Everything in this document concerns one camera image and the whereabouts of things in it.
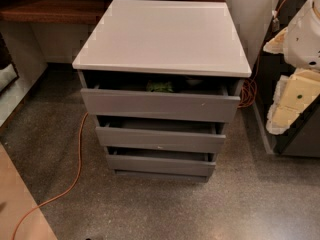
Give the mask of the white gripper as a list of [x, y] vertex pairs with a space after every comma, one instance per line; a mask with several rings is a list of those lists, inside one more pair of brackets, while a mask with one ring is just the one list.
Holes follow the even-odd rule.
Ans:
[[266, 123], [273, 135], [288, 130], [320, 95], [320, 0], [307, 0], [288, 27], [263, 47], [271, 54], [282, 54], [283, 49], [285, 61], [297, 69], [277, 82]]

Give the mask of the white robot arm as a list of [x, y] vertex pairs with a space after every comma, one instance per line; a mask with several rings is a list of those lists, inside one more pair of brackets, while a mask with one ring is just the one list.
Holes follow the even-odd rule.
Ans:
[[267, 114], [267, 131], [280, 135], [320, 95], [320, 0], [307, 0], [263, 51], [283, 54], [295, 68], [290, 76], [280, 76]]

